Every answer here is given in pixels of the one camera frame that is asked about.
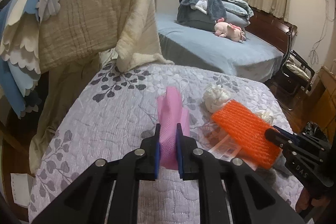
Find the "metal bolt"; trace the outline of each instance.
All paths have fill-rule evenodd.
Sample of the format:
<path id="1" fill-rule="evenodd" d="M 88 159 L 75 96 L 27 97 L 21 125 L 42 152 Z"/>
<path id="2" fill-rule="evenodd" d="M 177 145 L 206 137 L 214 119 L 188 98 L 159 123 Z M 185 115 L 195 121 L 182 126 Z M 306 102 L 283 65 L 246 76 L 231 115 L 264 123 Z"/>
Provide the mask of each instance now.
<path id="1" fill-rule="evenodd" d="M 106 160 L 104 159 L 98 159 L 95 161 L 95 165 L 98 166 L 98 167 L 102 167 L 106 164 Z"/>
<path id="2" fill-rule="evenodd" d="M 194 150 L 193 150 L 193 153 L 195 154 L 195 155 L 202 155 L 203 154 L 203 150 L 201 149 L 201 148 L 195 148 Z"/>
<path id="3" fill-rule="evenodd" d="M 137 156 L 142 156 L 145 154 L 145 150 L 143 150 L 142 148 L 138 148 L 134 151 L 134 154 L 136 154 Z"/>
<path id="4" fill-rule="evenodd" d="M 240 158 L 234 158 L 233 160 L 232 160 L 232 163 L 234 164 L 234 165 L 242 165 L 243 164 L 243 161 L 240 159 Z"/>

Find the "beige blanket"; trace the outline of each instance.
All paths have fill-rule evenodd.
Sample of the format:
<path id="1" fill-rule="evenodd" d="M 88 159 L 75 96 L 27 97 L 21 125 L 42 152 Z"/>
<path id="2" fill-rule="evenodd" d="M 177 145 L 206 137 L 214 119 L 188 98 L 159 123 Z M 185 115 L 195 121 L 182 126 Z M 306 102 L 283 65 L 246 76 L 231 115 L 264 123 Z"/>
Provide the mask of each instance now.
<path id="1" fill-rule="evenodd" d="M 161 55 L 154 0 L 59 3 L 59 13 L 40 26 L 40 69 L 49 71 L 49 94 L 29 149 L 32 173 L 67 111 L 98 71 L 96 53 L 115 47 L 121 72 L 152 61 L 172 63 Z"/>

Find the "quilted bedspread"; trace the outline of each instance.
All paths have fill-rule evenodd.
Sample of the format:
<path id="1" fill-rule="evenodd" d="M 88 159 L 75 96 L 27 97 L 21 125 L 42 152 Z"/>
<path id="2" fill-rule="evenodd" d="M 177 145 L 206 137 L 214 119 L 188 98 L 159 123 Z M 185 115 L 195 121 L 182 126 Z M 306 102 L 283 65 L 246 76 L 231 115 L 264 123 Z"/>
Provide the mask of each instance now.
<path id="1" fill-rule="evenodd" d="M 158 121 L 156 98 L 168 85 L 179 88 L 183 105 L 189 109 L 190 136 L 199 147 L 211 149 L 221 138 L 221 130 L 202 102 L 208 83 L 225 85 L 233 99 L 253 112 L 271 109 L 273 124 L 292 132 L 278 102 L 262 83 L 175 65 L 149 64 L 120 73 L 110 63 L 75 101 L 43 156 L 31 190 L 29 220 L 95 160 L 118 160 L 152 136 Z M 257 169 L 257 173 L 294 207 L 302 185 L 278 167 Z M 160 168 L 158 180 L 140 182 L 138 223 L 199 222 L 197 181 L 182 181 L 177 171 Z"/>

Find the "light blue mattress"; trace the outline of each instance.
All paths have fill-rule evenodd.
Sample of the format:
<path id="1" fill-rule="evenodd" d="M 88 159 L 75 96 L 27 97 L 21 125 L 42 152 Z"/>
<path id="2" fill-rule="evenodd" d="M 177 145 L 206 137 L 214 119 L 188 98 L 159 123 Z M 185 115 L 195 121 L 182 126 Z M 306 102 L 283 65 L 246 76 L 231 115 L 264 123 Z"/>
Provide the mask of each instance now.
<path id="1" fill-rule="evenodd" d="M 176 65 L 191 66 L 259 82 L 270 79 L 280 68 L 283 54 L 247 32 L 247 40 L 228 38 L 176 23 L 175 15 L 156 14 L 164 58 Z"/>

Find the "orange knitted fabric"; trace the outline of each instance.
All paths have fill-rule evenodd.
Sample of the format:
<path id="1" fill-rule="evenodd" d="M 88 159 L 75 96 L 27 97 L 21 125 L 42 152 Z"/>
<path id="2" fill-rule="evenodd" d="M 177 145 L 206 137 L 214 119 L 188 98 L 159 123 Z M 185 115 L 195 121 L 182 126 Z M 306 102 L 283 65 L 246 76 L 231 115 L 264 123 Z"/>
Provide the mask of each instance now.
<path id="1" fill-rule="evenodd" d="M 265 138 L 271 126 L 235 100 L 228 102 L 211 117 L 262 167 L 269 169 L 280 148 Z"/>

